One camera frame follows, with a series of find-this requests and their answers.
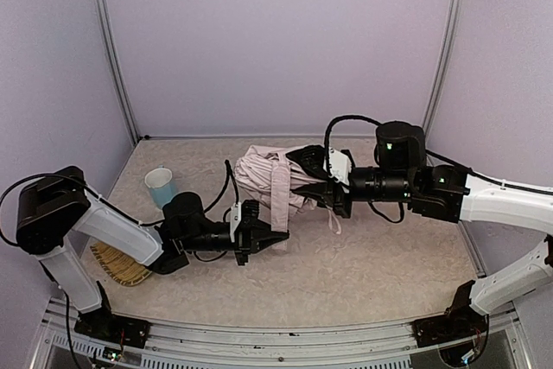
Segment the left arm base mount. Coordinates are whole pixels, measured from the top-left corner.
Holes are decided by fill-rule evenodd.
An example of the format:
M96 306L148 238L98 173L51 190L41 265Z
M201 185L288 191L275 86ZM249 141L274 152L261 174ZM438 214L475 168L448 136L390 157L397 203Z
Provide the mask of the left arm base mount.
M88 313L78 317L74 331L123 347L144 349L150 327L150 322L142 319Z

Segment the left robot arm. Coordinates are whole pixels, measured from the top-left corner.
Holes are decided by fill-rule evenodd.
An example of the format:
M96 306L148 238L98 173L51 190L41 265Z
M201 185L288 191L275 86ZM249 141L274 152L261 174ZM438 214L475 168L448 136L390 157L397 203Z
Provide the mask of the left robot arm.
M80 263L68 239L81 232L131 257L156 274L188 265L193 252L231 252L238 265L289 238L259 219L255 200L232 207L228 221L212 221L196 193L182 192L163 209L162 222L149 226L116 209L86 185L83 171L69 166L34 175L18 200L16 243L34 256L82 314L106 306L105 295Z

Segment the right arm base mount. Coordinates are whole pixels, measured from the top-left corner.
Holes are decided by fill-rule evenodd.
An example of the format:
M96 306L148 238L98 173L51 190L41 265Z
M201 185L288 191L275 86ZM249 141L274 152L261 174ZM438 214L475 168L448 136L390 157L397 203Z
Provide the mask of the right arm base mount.
M485 332L488 327L487 317L476 315L447 316L437 315L413 321L412 327L418 347L430 347L448 343L454 340L462 340L477 332Z

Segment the pink folding umbrella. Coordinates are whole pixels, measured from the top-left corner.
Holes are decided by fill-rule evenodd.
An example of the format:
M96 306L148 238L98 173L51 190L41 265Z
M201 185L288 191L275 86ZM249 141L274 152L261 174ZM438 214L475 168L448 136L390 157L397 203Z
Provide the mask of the pink folding umbrella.
M252 145L234 164L233 173L238 186L270 210L273 232L287 232L293 216L317 207L314 201L293 194L293 189L317 182L330 183L328 175L326 179L310 177L286 158L287 152L305 146Z

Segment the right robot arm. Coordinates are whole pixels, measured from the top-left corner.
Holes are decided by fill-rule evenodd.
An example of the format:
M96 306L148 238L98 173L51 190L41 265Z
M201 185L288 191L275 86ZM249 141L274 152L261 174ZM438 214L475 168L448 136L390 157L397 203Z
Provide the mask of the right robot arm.
M316 200L342 218L352 204L391 202L399 210L451 223L484 221L545 233L519 260L460 286L450 312L488 315L552 280L552 190L493 179L447 157L429 166L423 128L403 121L376 123L375 166L357 167L350 152L334 150L327 130L322 145L287 153L316 184L296 194Z

